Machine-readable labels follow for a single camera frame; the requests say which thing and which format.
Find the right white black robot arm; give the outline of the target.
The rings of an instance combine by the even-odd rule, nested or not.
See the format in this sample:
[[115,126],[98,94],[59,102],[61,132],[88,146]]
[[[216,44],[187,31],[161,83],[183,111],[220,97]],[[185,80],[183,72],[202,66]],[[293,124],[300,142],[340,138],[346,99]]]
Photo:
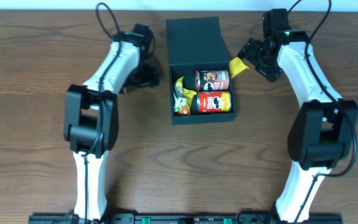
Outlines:
[[293,88],[300,109],[287,138],[291,169],[274,205],[275,221],[311,223],[309,209],[323,180],[346,174],[355,163],[358,106],[328,82],[304,31],[250,38],[237,56],[270,82],[284,73]]

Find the yellow peanut butter sandwich packet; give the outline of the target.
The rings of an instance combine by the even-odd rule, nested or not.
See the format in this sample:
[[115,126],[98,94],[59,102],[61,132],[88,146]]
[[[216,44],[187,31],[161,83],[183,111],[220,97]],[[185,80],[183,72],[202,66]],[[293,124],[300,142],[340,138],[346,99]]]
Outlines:
[[186,88],[183,89],[175,89],[174,90],[174,113],[180,116],[189,116],[191,114],[191,104],[194,96],[197,92],[193,90],[188,90]]

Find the small yellow snack packet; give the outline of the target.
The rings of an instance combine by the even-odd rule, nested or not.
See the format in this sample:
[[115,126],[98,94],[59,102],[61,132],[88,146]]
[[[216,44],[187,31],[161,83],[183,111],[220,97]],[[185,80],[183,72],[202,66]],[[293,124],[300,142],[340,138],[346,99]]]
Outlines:
[[234,78],[244,70],[248,70],[249,67],[239,57],[233,58],[229,62],[231,78]]

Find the dark brown Pringles can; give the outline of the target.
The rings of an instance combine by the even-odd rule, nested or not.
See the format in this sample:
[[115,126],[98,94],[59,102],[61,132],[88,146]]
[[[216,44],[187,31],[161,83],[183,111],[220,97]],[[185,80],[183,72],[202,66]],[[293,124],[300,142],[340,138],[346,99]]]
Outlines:
[[197,70],[195,85],[197,91],[226,91],[230,76],[227,70]]

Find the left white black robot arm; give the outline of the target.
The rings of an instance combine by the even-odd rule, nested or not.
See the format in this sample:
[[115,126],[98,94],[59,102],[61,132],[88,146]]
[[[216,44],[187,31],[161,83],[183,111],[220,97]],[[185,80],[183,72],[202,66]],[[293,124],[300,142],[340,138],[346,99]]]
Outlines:
[[125,88],[159,84],[156,69],[145,64],[155,37],[149,27],[114,35],[109,52],[95,74],[66,94],[64,138],[70,144],[77,170],[78,223],[99,223],[107,208],[106,163],[119,131],[117,96]]

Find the red Pringles can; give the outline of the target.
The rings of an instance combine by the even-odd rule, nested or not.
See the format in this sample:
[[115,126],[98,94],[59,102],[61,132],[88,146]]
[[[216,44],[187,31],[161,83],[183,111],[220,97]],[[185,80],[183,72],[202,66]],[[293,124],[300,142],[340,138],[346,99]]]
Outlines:
[[197,94],[200,113],[226,113],[231,110],[231,94],[228,91],[204,91]]

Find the black gift box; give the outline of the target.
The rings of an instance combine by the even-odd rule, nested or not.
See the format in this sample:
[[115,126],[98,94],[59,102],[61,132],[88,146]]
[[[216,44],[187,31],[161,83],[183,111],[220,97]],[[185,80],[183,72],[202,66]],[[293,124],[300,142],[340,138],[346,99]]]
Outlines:
[[197,97],[193,98],[191,115],[180,116],[174,112],[174,84],[181,78],[186,89],[196,91],[196,71],[229,70],[229,51],[221,35],[219,17],[199,17],[166,20],[169,86],[172,124],[200,124],[234,121],[236,101],[232,81],[231,110],[223,113],[200,113]]

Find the green white snack packet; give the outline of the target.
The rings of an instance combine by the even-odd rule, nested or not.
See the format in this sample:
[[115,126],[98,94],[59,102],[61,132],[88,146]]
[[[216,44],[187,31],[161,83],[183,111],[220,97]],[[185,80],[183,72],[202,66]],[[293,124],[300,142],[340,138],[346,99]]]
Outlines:
[[188,100],[186,99],[183,91],[183,77],[181,77],[174,84],[173,95],[175,104],[173,108],[176,114],[189,115]]

